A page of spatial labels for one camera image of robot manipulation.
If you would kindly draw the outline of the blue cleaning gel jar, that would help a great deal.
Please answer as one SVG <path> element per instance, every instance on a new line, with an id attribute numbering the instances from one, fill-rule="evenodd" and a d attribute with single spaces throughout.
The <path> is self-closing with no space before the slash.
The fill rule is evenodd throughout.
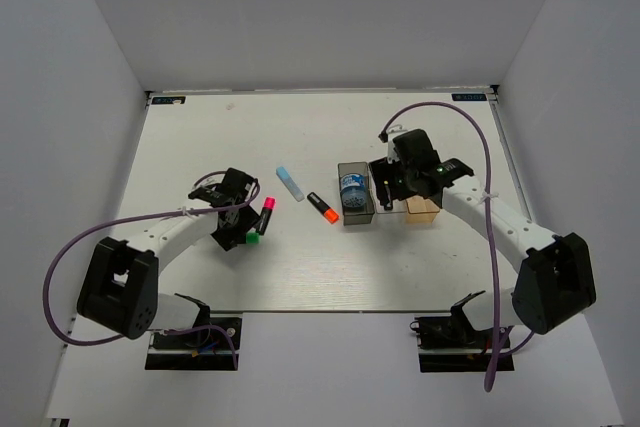
<path id="1" fill-rule="evenodd" d="M 367 191 L 362 174 L 348 173 L 340 177 L 340 196 L 347 209 L 362 209 L 366 206 Z"/>

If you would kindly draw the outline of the yellow highlighter marker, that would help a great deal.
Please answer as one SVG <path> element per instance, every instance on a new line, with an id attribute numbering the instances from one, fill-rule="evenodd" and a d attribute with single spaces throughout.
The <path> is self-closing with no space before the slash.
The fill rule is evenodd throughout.
<path id="1" fill-rule="evenodd" d="M 390 191 L 389 182 L 387 180 L 383 181 L 384 192 L 385 192 L 385 201 L 384 201 L 384 210 L 392 211 L 393 210 L 393 196 Z"/>

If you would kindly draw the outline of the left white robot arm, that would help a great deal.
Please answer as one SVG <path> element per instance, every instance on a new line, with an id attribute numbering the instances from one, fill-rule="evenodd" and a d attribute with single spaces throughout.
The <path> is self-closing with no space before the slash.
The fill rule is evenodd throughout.
<path id="1" fill-rule="evenodd" d="M 258 180 L 229 168 L 218 182 L 200 180 L 183 208 L 127 239 L 105 237 L 93 252 L 77 301 L 77 312 L 134 340 L 147 331 L 177 331 L 199 346 L 211 334 L 209 307 L 183 294 L 162 294 L 162 271 L 203 238 L 228 252 L 246 242 L 258 223 L 251 207 Z"/>

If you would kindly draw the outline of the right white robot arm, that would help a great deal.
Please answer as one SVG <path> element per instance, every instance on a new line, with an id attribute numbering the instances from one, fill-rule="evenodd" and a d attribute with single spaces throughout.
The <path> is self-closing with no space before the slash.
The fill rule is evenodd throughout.
<path id="1" fill-rule="evenodd" d="M 589 248 L 575 233 L 561 236 L 490 196 L 462 161 L 443 161 L 422 129 L 395 132 L 385 157 L 369 165 L 376 197 L 386 210 L 422 197 L 465 222 L 512 266 L 516 283 L 467 296 L 451 309 L 451 331 L 461 344 L 484 338 L 498 319 L 545 335 L 596 301 Z"/>

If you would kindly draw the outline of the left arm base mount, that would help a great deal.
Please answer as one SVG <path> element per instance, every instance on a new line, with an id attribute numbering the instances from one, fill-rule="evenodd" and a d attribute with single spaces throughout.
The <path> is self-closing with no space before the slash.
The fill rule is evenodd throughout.
<path id="1" fill-rule="evenodd" d="M 211 329 L 181 336 L 153 334 L 147 349 L 147 371 L 235 371 L 240 359 L 241 314 L 212 315 Z"/>

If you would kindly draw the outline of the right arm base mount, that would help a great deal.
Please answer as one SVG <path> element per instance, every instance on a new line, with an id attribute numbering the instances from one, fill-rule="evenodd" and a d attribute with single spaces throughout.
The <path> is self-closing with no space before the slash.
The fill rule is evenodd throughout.
<path id="1" fill-rule="evenodd" d="M 464 312 L 468 303 L 472 314 L 488 321 L 486 329 L 473 328 Z M 417 340 L 419 370 L 435 374 L 486 371 L 492 354 L 493 314 L 481 308 L 492 305 L 492 296 L 479 291 L 454 303 L 448 311 L 414 317 L 409 329 Z"/>

